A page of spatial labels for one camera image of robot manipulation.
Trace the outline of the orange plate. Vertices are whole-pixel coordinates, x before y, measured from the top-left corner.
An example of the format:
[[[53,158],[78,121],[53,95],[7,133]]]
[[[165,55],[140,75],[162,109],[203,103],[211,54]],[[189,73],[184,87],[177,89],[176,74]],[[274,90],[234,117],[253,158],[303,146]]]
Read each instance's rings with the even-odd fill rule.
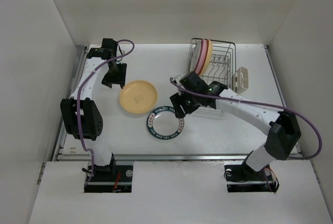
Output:
[[[153,84],[136,80],[127,83],[120,91],[119,103],[128,113],[143,114],[156,105],[158,93]]]

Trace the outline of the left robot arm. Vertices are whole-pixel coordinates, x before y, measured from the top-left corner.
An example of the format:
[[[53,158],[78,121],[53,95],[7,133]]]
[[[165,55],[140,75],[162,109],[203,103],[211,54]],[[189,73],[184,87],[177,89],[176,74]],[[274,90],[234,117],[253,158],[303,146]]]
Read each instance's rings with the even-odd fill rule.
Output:
[[[100,47],[88,51],[74,92],[60,103],[66,132],[80,140],[84,151],[91,154],[92,164],[85,172],[93,179],[109,181],[117,173],[113,154],[99,139],[104,123],[95,98],[100,85],[124,87],[127,65],[121,62],[123,56],[119,42],[103,38]]]

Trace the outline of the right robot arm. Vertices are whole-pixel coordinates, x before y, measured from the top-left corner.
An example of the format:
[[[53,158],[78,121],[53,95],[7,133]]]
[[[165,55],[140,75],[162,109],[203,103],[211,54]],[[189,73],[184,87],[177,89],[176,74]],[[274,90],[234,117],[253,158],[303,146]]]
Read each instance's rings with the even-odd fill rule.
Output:
[[[220,82],[207,84],[195,72],[171,77],[170,82],[178,88],[170,97],[176,118],[209,107],[251,124],[266,136],[266,141],[251,151],[240,166],[247,179],[253,179],[275,160],[287,160],[301,137],[296,115],[287,109],[250,102]]]

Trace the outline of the green rimmed lettered plate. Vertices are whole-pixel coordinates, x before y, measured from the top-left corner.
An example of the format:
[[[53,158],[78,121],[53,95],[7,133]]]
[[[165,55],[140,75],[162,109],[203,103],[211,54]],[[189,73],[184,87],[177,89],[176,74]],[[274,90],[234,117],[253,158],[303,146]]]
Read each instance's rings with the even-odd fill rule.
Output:
[[[146,120],[146,127],[154,138],[169,141],[181,134],[184,129],[184,119],[176,118],[171,106],[161,106],[153,109]]]

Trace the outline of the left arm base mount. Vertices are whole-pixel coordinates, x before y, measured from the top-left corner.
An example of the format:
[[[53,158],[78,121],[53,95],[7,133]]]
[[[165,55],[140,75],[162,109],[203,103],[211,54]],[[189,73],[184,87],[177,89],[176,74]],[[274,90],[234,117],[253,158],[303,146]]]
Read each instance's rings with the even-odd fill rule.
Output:
[[[115,174],[94,169],[92,179],[84,186],[85,193],[131,193],[133,165],[116,165]]]

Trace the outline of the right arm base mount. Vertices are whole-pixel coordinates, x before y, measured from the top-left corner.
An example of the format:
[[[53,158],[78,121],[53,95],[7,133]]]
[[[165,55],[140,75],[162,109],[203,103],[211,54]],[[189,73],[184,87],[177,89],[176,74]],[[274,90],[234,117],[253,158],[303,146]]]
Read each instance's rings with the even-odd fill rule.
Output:
[[[276,193],[280,183],[269,165],[259,172],[245,164],[224,165],[228,193],[271,192]]]

